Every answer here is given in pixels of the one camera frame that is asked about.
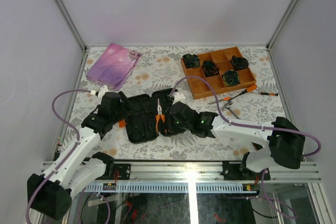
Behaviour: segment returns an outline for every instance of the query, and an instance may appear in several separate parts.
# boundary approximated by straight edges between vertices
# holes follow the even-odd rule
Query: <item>wooden compartment box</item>
[[[198,55],[198,58],[201,62],[201,66],[203,61],[205,60],[212,60],[219,66],[219,75],[212,76],[212,77],[205,77],[204,72],[201,67],[198,68],[186,68],[183,59],[181,59],[181,65],[185,76],[198,76],[204,80],[206,80],[211,87],[215,90],[216,94],[223,94],[226,92],[238,90],[238,89],[245,89],[253,84],[255,84],[256,78],[253,76],[250,68],[239,70],[237,71],[239,75],[239,82],[240,84],[227,87],[223,81],[222,75],[227,70],[233,70],[233,67],[230,63],[232,56],[235,55],[236,57],[243,57],[240,53],[238,47],[231,47],[222,50],[206,52],[204,54]],[[188,78],[188,85],[190,87],[191,93],[193,98],[200,99],[205,97],[212,96],[212,92],[210,91],[209,87],[201,80],[196,78]]]

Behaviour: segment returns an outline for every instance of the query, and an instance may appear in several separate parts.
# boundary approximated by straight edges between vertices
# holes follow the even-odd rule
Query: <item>purple notebook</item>
[[[87,73],[88,80],[119,90],[138,63],[141,53],[111,44]]]

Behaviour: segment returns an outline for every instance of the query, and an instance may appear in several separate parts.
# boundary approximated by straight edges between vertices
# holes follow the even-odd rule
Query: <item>table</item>
[[[143,54],[142,59],[128,77],[122,87],[126,96],[171,88],[177,80],[184,77],[180,59],[182,55],[201,54],[224,47],[129,47]],[[86,65],[82,74],[81,89],[98,90],[97,84],[86,79],[95,61],[103,54],[106,47],[91,47],[88,52]],[[269,63],[265,47],[240,47],[243,56],[249,61],[250,69],[257,79],[258,91],[278,92],[276,81]],[[186,96],[186,104],[196,111],[216,112],[214,97],[193,100],[189,86],[183,81],[178,87]],[[241,90],[219,95],[219,98],[234,96]],[[80,128],[82,120],[95,109],[100,99],[88,93],[78,93],[73,106],[70,122]],[[243,120],[274,121],[277,116],[285,116],[280,97],[258,95],[257,91],[247,93],[234,100],[233,111]],[[234,118],[230,112],[225,114]],[[75,133],[68,129],[62,149],[75,139]],[[105,152],[118,159],[186,159],[186,160],[240,160],[244,153],[253,150],[250,143],[235,138],[198,138],[190,132],[172,137],[159,135],[156,140],[142,144],[129,142],[126,129],[115,125],[103,140],[92,149],[88,156],[97,151]]]

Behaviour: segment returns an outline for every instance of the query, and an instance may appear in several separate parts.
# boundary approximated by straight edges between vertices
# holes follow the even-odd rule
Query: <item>black tool case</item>
[[[169,109],[173,104],[173,99],[169,97],[171,91],[172,89],[163,89],[155,91],[151,97],[148,94],[141,94],[128,98],[134,108],[125,119],[127,136],[131,143],[144,143],[158,137],[155,118],[158,99],[162,114],[165,115],[165,122],[159,121],[159,132],[163,136],[172,136],[185,131],[176,126],[176,121],[170,116]]]

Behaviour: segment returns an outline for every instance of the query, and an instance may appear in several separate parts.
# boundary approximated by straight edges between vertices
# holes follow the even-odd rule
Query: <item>metal frame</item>
[[[44,162],[42,172],[53,162]],[[253,184],[254,180],[224,180],[221,161],[213,162],[165,162],[165,161],[124,161],[115,160],[115,164],[131,164],[130,179],[123,183],[141,183],[141,185],[150,186],[151,183],[187,183],[190,175],[196,183],[212,183],[213,186],[227,186],[229,184]],[[322,183],[315,162],[301,162],[298,170],[287,169],[284,167],[272,167],[269,169],[271,180],[266,180],[265,184],[283,184],[283,183]],[[101,189],[101,183],[114,183],[114,180],[96,180],[88,185],[88,191],[107,192]]]
[[[79,34],[76,25],[74,24],[72,18],[70,17],[64,3],[62,0],[54,0],[58,9],[60,10],[66,24],[68,25],[71,33],[73,34],[78,46],[83,50],[82,58],[79,64],[79,67],[76,72],[76,77],[72,84],[72,88],[75,89],[78,87],[80,83],[80,79],[83,73],[83,69],[85,66],[87,54],[86,49],[87,45]],[[281,97],[281,101],[283,103],[283,107],[285,110],[286,117],[289,118],[293,122],[293,116],[288,104],[288,100],[286,94],[284,92],[284,88],[282,86],[281,80],[279,78],[279,73],[276,68],[276,64],[274,62],[274,58],[272,55],[272,47],[275,44],[279,34],[281,33],[283,27],[285,26],[288,18],[290,17],[294,7],[296,6],[298,0],[291,0],[285,14],[283,15],[277,29],[272,35],[270,41],[266,45],[268,49],[268,56],[270,59],[270,64],[272,70],[274,72],[274,76],[276,79],[276,83],[278,85],[279,94]],[[68,99],[64,118],[66,120],[70,119],[70,115],[72,112],[72,106],[75,102],[76,94],[73,93]],[[66,126],[62,125],[56,140],[56,145],[54,147],[53,153],[55,153],[57,142],[60,139],[63,139],[66,132]],[[221,162],[128,162],[132,163],[132,174],[131,180],[134,180],[135,183],[150,183],[150,182],[170,182],[170,183],[180,183],[183,181],[183,173],[185,171],[193,170],[195,174],[197,174],[198,183],[209,183],[209,181],[214,185],[223,185],[225,182],[221,176],[218,174],[222,169]],[[308,191],[310,194],[310,198],[313,204],[313,208],[316,211],[317,219],[320,223],[335,223],[335,219],[329,211],[330,206],[326,200],[326,195],[323,189],[323,185],[321,183],[321,179],[319,173],[317,171],[316,165],[314,162],[303,162],[301,163],[301,169],[299,172],[296,170],[282,170],[282,168],[270,169],[270,174],[272,180],[266,181],[266,184],[272,183],[308,183]],[[40,219],[40,214],[34,210],[30,211],[30,215],[32,220]],[[69,218],[69,213],[66,214],[62,223],[67,223]]]
[[[76,25],[74,23],[74,21],[72,20],[72,18],[70,17],[70,14],[68,13],[68,10],[66,9],[64,3],[62,0],[54,0],[55,4],[57,5],[59,11],[61,12],[64,21],[67,23],[73,37],[75,38],[78,46],[85,51],[86,50],[86,44],[84,42],[84,40],[82,39],[82,37],[79,34],[79,31],[76,28]]]
[[[75,75],[74,81],[72,82],[72,85],[71,85],[71,89],[77,89],[79,87],[80,80],[81,80],[81,77],[82,77],[82,74],[83,74],[83,71],[84,71],[84,67],[85,67],[87,58],[88,58],[88,54],[86,53],[86,51],[83,51],[83,53],[81,55],[81,59],[79,61],[79,65],[78,65],[77,70],[76,70],[76,75]],[[70,120],[70,116],[71,116],[71,113],[72,113],[72,107],[74,106],[74,103],[75,103],[75,100],[76,100],[76,95],[77,95],[77,93],[75,93],[75,92],[70,93],[70,95],[69,95],[69,98],[68,98],[68,101],[67,101],[67,104],[66,104],[66,107],[65,107],[65,110],[64,110],[64,114],[63,114],[63,117],[62,117],[66,121]],[[54,155],[57,151],[58,142],[62,141],[64,139],[66,131],[67,131],[67,125],[62,123],[59,130],[58,130],[57,138],[55,140],[55,144],[54,144],[54,147],[52,149],[51,160],[53,160]]]
[[[298,3],[299,0],[291,0],[286,11],[285,14],[283,15],[283,17],[281,18],[281,21],[277,27],[277,29],[275,30],[275,32],[273,33],[271,39],[269,40],[269,42],[267,43],[267,48],[272,48],[275,41],[277,40],[279,34],[281,33],[281,30],[283,29],[283,27],[285,26],[289,16],[291,15],[292,11],[294,10],[296,4]]]

